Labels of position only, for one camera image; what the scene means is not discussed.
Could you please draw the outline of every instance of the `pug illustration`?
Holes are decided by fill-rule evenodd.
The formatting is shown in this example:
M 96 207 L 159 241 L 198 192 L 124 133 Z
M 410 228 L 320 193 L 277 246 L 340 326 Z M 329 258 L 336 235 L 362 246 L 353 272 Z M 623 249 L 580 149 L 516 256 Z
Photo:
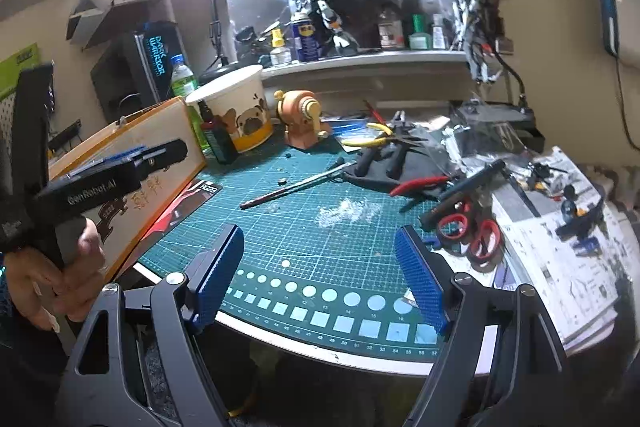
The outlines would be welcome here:
M 216 118 L 220 118 L 222 123 L 225 124 L 226 130 L 229 133 L 229 136 L 232 140 L 240 137 L 240 133 L 238 132 L 238 126 L 236 125 L 236 110 L 229 109 L 225 116 L 215 115 Z
M 269 118 L 267 103 L 264 99 L 254 94 L 254 100 L 257 100 L 258 104 L 244 111 L 236 120 L 238 131 L 242 136 L 253 134 L 260 129 L 267 122 L 267 118 Z
M 241 136 L 253 134 L 264 125 L 264 111 L 256 105 L 238 116 L 236 123 Z

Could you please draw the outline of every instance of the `box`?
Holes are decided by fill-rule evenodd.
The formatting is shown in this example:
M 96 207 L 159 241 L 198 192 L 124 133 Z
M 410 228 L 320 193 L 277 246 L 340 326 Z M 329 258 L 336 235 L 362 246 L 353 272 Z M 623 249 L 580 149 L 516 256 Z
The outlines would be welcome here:
M 174 139 L 187 144 L 187 158 L 167 170 L 151 174 L 142 188 L 84 214 L 100 234 L 106 258 L 104 278 L 113 279 L 120 266 L 165 208 L 206 162 L 193 132 L 187 106 L 180 97 L 113 123 L 65 154 L 49 168 L 54 179 L 82 164 L 145 145 L 154 147 Z

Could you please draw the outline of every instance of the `black cloth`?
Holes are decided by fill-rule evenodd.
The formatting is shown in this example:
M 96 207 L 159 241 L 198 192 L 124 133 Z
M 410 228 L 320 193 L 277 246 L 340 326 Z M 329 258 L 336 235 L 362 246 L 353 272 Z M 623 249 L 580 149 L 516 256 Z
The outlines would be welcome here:
M 342 177 L 348 182 L 359 187 L 369 188 L 378 192 L 390 192 L 398 185 L 418 178 L 430 178 L 442 176 L 442 170 L 420 148 L 412 148 L 406 154 L 400 178 L 393 180 L 386 175 L 386 170 L 391 165 L 396 144 L 390 144 L 382 148 L 369 167 L 369 171 L 363 177 L 355 175 L 358 164 L 350 165 L 343 171 Z

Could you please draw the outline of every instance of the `green sign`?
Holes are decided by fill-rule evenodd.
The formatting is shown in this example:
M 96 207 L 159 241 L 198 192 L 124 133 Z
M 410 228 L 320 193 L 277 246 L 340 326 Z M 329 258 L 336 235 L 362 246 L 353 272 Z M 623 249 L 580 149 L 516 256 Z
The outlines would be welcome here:
M 40 64 L 40 50 L 32 44 L 0 62 L 0 100 L 4 100 L 18 85 L 20 72 Z

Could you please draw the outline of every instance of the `bottle cap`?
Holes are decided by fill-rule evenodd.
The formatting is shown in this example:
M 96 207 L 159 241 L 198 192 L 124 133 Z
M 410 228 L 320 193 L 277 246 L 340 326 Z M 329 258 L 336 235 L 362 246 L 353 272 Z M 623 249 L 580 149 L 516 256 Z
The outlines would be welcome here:
M 421 13 L 414 13 L 414 32 L 424 33 L 424 18 Z
M 271 41 L 271 45 L 274 48 L 281 48 L 284 46 L 285 43 L 284 43 L 284 38 L 282 37 L 281 29 L 272 30 L 271 36 L 273 37 L 273 40 Z

